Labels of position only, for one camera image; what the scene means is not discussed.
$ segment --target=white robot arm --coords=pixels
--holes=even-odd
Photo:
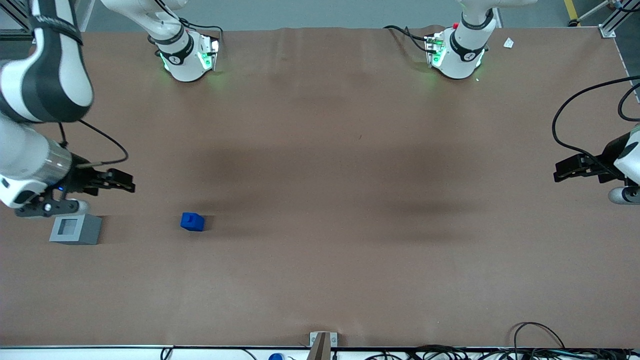
[[[611,141],[598,162],[585,154],[576,154],[556,163],[557,183],[572,177],[598,176],[600,183],[619,180],[625,183],[609,192],[609,200],[620,205],[640,205],[640,125]]]
[[[493,8],[534,4],[538,0],[456,0],[462,5],[457,28],[447,28],[426,40],[428,63],[453,79],[464,79],[480,66],[487,40],[497,21]]]
[[[188,0],[102,0],[104,6],[140,25],[160,50],[164,68],[178,81],[195,81],[214,70],[218,39],[186,29],[173,11]]]
[[[640,125],[628,134],[629,140],[613,165],[625,175],[625,185],[609,192],[609,200],[621,205],[640,205]]]
[[[67,200],[66,194],[97,195],[98,188],[119,184],[91,167],[78,169],[88,161],[33,129],[42,122],[77,121],[92,105],[76,16],[70,0],[34,0],[31,14],[36,51],[0,63],[0,200],[21,217],[86,211],[85,202]],[[112,170],[111,177],[128,176]],[[126,180],[133,192],[132,178]],[[63,193],[58,200],[54,189]]]

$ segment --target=black band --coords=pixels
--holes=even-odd
[[[186,59],[187,56],[189,56],[189,54],[191,54],[191,52],[193,51],[193,46],[193,37],[189,35],[189,42],[187,43],[187,46],[185,46],[182,50],[173,54],[166,53],[164,51],[161,51],[160,53],[163,55],[163,58],[171,64],[182,65],[184,63],[184,59]]]
[[[78,44],[82,45],[82,34],[80,30],[70,23],[59,17],[50,17],[45,15],[35,15],[29,18],[32,29],[51,29],[57,33],[66,35],[74,39]]]
[[[486,28],[489,25],[491,20],[493,20],[493,9],[489,9],[486,12],[486,19],[480,25],[469,24],[468,22],[465,21],[465,16],[463,15],[462,16],[462,26],[464,26],[467,29],[471,29],[471,30],[482,30],[482,29]]]
[[[463,47],[456,41],[456,30],[451,33],[451,37],[449,38],[449,42],[451,43],[451,49],[460,56],[460,60],[464,62],[474,61],[478,55],[482,53],[486,43],[479,49],[471,50]]]
[[[182,37],[182,34],[184,34],[184,26],[180,25],[180,31],[178,31],[178,33],[169,39],[166,40],[158,40],[156,38],[152,39],[154,40],[154,42],[156,43],[156,45],[171,45],[173,43],[175,43],[176,41],[180,40],[180,38]]]

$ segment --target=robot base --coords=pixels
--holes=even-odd
[[[193,38],[195,46],[182,64],[174,64],[173,56],[165,58],[160,54],[164,68],[171,73],[173,78],[185,83],[200,79],[209,70],[215,71],[218,50],[220,49],[220,42],[217,39],[212,40],[197,31],[189,31],[188,33]]]
[[[480,66],[485,50],[472,61],[463,61],[458,54],[451,49],[451,33],[453,28],[447,28],[443,32],[435,33],[432,37],[424,39],[426,49],[436,51],[435,54],[427,53],[429,67],[438,69],[444,76],[452,79],[464,79]]]

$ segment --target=metal frame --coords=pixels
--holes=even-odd
[[[29,27],[29,11],[27,6],[18,0],[0,0],[0,9],[4,10],[15,22],[24,29],[26,33],[31,32]],[[0,29],[0,32],[6,32],[5,29]]]
[[[635,10],[640,8],[640,0],[626,0],[622,1],[622,7],[629,10]],[[616,37],[615,30],[627,20],[633,13],[622,12],[620,10],[614,11],[611,16],[604,20],[602,24],[598,25],[602,38],[614,38]]]

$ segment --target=black cable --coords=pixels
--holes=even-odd
[[[638,9],[625,9],[622,4],[620,4],[619,8],[616,8],[616,10],[620,10],[623,13],[636,13],[636,12],[640,12],[640,8]]]
[[[65,134],[65,128],[62,127],[62,123],[58,123],[58,127],[60,128],[60,136],[62,136],[62,141],[60,142],[60,147],[62,149],[66,149],[69,143],[67,142],[67,134]]]
[[[625,101],[627,101],[627,98],[629,97],[629,95],[633,94],[633,92],[639,87],[640,87],[640,83],[632,86],[631,89],[629,89],[629,90],[627,90],[627,92],[625,92],[625,95],[622,96],[622,99],[620,99],[620,102],[618,103],[618,115],[620,115],[620,117],[623,118],[626,121],[633,121],[633,122],[639,122],[640,121],[640,118],[628,117],[622,112],[622,106],[625,104]]]
[[[577,93],[575,93],[573,96],[571,96],[569,99],[567,99],[567,101],[564,102],[564,104],[562,104],[562,106],[560,106],[560,108],[558,109],[556,115],[554,116],[554,121],[551,123],[551,132],[554,136],[554,140],[562,147],[566,147],[567,149],[573,150],[573,151],[577,151],[581,154],[584,154],[585,156],[587,156],[588,158],[590,158],[594,163],[598,164],[600,167],[602,167],[603,169],[605,169],[606,171],[608,171],[609,173],[611,173],[614,176],[618,176],[620,173],[617,170],[611,169],[609,167],[606,167],[600,160],[598,160],[598,158],[596,158],[595,156],[593,156],[590,152],[581,149],[579,147],[576,146],[572,146],[569,145],[567,143],[564,143],[562,141],[560,141],[560,139],[558,138],[557,135],[557,131],[556,131],[556,124],[558,121],[558,118],[560,117],[560,114],[562,113],[562,111],[564,110],[564,108],[569,105],[570,102],[572,102],[576,97],[595,90],[597,88],[602,88],[603,86],[608,86],[608,85],[613,85],[613,84],[617,84],[617,83],[623,83],[625,81],[632,81],[632,80],[638,80],[640,79],[640,76],[636,75],[636,76],[628,76],[626,78],[621,78],[621,79],[615,79],[615,80],[611,80],[611,81],[606,81],[604,83],[600,83],[597,85],[593,85],[593,86],[589,86],[586,89],[583,89]]]
[[[173,352],[173,348],[162,349],[162,351],[160,351],[160,360],[168,360],[172,352]]]
[[[386,353],[382,353],[381,355],[373,355],[373,356],[369,356],[368,358],[364,359],[364,360],[375,360],[377,357],[382,357],[382,356],[389,356],[395,360],[404,360],[402,357],[396,356],[394,354],[386,354]]]
[[[253,358],[253,360],[258,360],[258,358],[257,358],[257,357],[255,357],[255,355],[253,355],[252,353],[250,353],[250,352],[249,352],[249,350],[247,350],[247,349],[245,349],[245,348],[244,348],[244,349],[242,349],[242,351],[244,351],[244,352],[246,352],[247,354],[249,354],[249,356],[251,356],[251,357]]]
[[[549,332],[551,332],[556,339],[558,340],[558,342],[560,343],[560,346],[562,348],[566,348],[564,346],[564,342],[562,341],[562,339],[560,338],[560,336],[558,336],[558,334],[556,334],[555,331],[551,330],[550,327],[546,326],[545,324],[539,323],[539,322],[524,322],[521,323],[520,326],[516,329],[516,331],[513,333],[513,350],[516,352],[516,356],[517,356],[517,351],[518,351],[518,333],[520,332],[520,330],[522,330],[523,327],[527,326],[527,325],[535,325],[538,327],[542,327],[546,330],[548,330]]]
[[[395,26],[395,25],[387,25],[387,26],[385,26],[383,29],[393,29],[393,30],[398,30],[398,31],[400,31],[402,34],[404,34],[406,37],[412,37],[412,38],[414,38],[414,39],[416,39],[416,40],[422,40],[422,41],[424,41],[424,38],[421,38],[421,37],[419,37],[419,36],[417,36],[417,35],[413,35],[413,34],[411,34],[411,33],[407,32],[407,31],[405,31],[403,28],[400,28],[400,27]]]
[[[220,36],[222,36],[222,33],[224,32],[224,30],[222,30],[221,27],[216,26],[216,25],[198,25],[198,24],[193,24],[190,21],[188,21],[187,19],[183,18],[183,17],[179,17],[178,15],[176,15],[174,12],[169,11],[167,5],[164,3],[163,0],[155,0],[156,4],[158,6],[160,6],[160,8],[167,13],[170,17],[173,17],[174,19],[178,20],[185,28],[191,29],[191,30],[195,30],[195,28],[200,28],[200,29],[218,29],[220,31]]]
[[[410,39],[411,39],[411,41],[413,42],[413,44],[414,44],[416,47],[418,47],[418,49],[420,49],[420,50],[424,51],[425,53],[429,53],[429,54],[435,54],[435,53],[436,53],[436,51],[435,51],[435,50],[425,49],[424,47],[420,46],[420,44],[418,44],[418,42],[417,42],[416,40],[424,41],[424,37],[422,37],[422,38],[421,38],[421,37],[419,37],[419,36],[417,36],[417,35],[411,34],[411,31],[409,31],[409,27],[408,27],[408,26],[406,26],[406,27],[404,28],[404,30],[403,30],[403,29],[401,29],[401,28],[398,28],[398,27],[397,27],[397,26],[395,26],[395,25],[388,25],[388,26],[385,26],[384,28],[385,28],[385,29],[393,29],[393,30],[398,30],[398,31],[400,31],[404,36],[406,36],[406,37],[410,38]]]
[[[95,131],[96,133],[104,136],[105,138],[107,138],[110,142],[113,142],[117,147],[120,148],[120,150],[122,150],[122,152],[124,153],[124,157],[122,159],[119,160],[112,160],[112,161],[100,161],[98,163],[91,163],[91,164],[80,164],[78,165],[79,168],[84,168],[84,167],[94,167],[94,166],[102,166],[102,165],[112,165],[112,164],[119,164],[119,163],[123,163],[125,161],[127,161],[129,159],[129,152],[127,151],[127,149],[124,148],[124,146],[120,145],[119,142],[117,142],[114,138],[110,137],[109,135],[107,135],[105,132],[103,132],[102,130],[98,129],[97,127],[89,124],[88,122],[80,119],[78,120],[82,125],[90,128],[91,130]]]
[[[436,54],[436,53],[437,53],[435,50],[429,50],[429,49],[426,49],[426,48],[424,48],[424,47],[420,46],[420,44],[418,44],[418,42],[417,42],[417,41],[415,41],[413,34],[411,34],[411,33],[409,32],[409,27],[408,27],[408,26],[407,26],[406,28],[404,28],[404,29],[405,29],[405,30],[406,30],[406,32],[409,34],[409,38],[410,38],[410,39],[411,39],[411,41],[415,44],[415,46],[417,46],[417,47],[418,47],[418,49],[420,49],[420,50],[424,51],[425,53],[429,53],[429,54]]]

